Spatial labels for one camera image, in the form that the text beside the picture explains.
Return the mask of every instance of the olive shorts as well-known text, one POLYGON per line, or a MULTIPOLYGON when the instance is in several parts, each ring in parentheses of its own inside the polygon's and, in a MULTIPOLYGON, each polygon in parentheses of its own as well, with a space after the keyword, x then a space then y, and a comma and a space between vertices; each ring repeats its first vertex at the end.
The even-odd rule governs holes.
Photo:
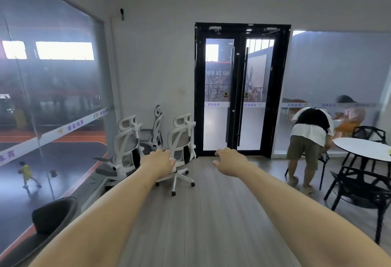
POLYGON ((291 143, 288 147, 287 159, 298 160, 305 154, 307 168, 317 170, 318 158, 322 154, 323 146, 313 142, 312 140, 303 137, 292 135, 291 143))

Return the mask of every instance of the white t-shirt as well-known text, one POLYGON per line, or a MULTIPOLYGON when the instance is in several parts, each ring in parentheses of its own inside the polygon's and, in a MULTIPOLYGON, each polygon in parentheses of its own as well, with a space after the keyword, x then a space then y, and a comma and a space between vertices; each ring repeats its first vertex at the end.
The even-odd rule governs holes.
MULTIPOLYGON (((292 118, 292 121, 296 122, 297 119, 299 118, 300 114, 309 109, 310 107, 305 107, 300 109, 292 118)), ((328 128, 327 135, 334 135, 334 124, 333 124, 333 119, 331 118, 330 114, 328 114, 327 111, 325 111, 322 108, 319 108, 323 113, 327 116, 328 123, 330 127, 328 128)), ((312 140, 313 142, 317 143, 320 146, 325 146, 326 143, 326 132, 324 131, 323 128, 316 126, 316 125, 308 125, 308 124, 296 124, 293 126, 292 129, 292 135, 297 135, 297 136, 303 136, 305 138, 308 138, 312 140)))

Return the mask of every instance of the pink shirt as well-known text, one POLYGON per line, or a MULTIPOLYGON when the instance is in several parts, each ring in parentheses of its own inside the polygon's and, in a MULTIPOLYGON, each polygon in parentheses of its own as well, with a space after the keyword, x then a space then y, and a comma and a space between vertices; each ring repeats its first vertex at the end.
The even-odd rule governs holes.
POLYGON ((349 118, 352 122, 363 122, 365 120, 365 108, 362 107, 352 107, 345 110, 345 116, 349 118))

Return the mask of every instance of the double glass door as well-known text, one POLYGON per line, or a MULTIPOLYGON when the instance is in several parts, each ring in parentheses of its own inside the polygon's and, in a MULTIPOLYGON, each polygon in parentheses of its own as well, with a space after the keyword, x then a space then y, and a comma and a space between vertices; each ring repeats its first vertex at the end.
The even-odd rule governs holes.
POLYGON ((230 147, 270 157, 289 25, 196 23, 199 156, 230 147))

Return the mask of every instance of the table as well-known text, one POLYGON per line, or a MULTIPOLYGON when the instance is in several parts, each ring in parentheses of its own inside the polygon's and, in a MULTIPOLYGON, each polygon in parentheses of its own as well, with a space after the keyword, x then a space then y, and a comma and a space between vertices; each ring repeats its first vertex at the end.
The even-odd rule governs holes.
POLYGON ((391 146, 380 142, 350 137, 336 138, 333 141, 339 148, 361 157, 360 170, 365 170, 369 159, 391 162, 391 146))

